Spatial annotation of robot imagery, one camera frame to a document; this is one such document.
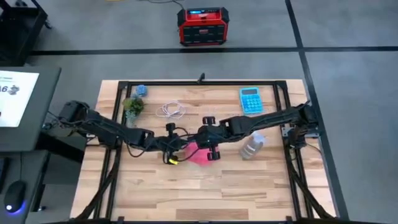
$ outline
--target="small potted plant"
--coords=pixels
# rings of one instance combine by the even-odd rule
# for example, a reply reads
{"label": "small potted plant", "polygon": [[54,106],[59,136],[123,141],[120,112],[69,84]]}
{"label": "small potted plant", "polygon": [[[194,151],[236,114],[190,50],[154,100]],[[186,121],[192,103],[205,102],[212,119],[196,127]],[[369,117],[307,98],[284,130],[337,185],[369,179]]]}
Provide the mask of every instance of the small potted plant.
{"label": "small potted plant", "polygon": [[134,120],[144,109],[144,102],[138,96],[132,96],[123,101],[123,108],[126,115],[126,125],[131,128]]}

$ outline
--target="coiled white cable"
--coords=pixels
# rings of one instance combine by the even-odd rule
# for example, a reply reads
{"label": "coiled white cable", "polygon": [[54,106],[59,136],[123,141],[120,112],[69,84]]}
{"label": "coiled white cable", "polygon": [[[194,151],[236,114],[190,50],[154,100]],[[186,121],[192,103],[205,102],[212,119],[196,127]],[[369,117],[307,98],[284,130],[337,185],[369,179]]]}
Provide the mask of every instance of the coiled white cable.
{"label": "coiled white cable", "polygon": [[[177,109],[173,112],[169,111],[169,106],[170,105],[177,105]],[[184,116],[186,112],[186,109],[181,105],[180,102],[177,100],[171,101],[169,103],[166,103],[165,105],[161,106],[160,108],[157,108],[155,111],[156,116],[161,117],[161,118],[172,118],[172,119],[180,119],[182,116]]]}

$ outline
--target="plastic water bottle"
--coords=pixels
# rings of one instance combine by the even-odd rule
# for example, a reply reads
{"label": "plastic water bottle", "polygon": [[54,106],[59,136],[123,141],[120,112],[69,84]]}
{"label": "plastic water bottle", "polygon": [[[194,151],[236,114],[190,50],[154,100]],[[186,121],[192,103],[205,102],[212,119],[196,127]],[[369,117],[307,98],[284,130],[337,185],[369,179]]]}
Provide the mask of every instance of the plastic water bottle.
{"label": "plastic water bottle", "polygon": [[260,151],[265,143],[266,138],[255,131],[249,136],[248,141],[244,143],[239,153],[243,159],[251,159]]}

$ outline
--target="computer mouse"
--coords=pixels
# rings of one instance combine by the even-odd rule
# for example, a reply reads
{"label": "computer mouse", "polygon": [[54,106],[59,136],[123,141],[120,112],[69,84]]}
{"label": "computer mouse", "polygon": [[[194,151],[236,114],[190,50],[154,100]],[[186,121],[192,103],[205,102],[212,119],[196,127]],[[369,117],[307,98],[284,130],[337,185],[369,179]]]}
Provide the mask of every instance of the computer mouse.
{"label": "computer mouse", "polygon": [[24,202],[26,184],[21,180],[12,183],[4,196],[4,207],[10,213],[18,211]]}

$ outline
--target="pink cloth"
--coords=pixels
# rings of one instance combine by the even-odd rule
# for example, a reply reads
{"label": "pink cloth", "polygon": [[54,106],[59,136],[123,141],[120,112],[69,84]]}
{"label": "pink cloth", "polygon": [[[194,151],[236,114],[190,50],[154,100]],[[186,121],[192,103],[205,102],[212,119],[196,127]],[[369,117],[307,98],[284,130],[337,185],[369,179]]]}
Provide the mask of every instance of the pink cloth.
{"label": "pink cloth", "polygon": [[[188,156],[191,156],[192,153],[194,153],[196,150],[198,149],[198,145],[193,142],[190,143],[185,149],[185,158]],[[194,162],[198,165],[201,166],[207,166],[210,165],[213,161],[209,161],[207,159],[207,154],[209,153],[209,149],[199,149],[199,151],[197,151],[195,153],[195,155],[193,155],[188,161]]]}

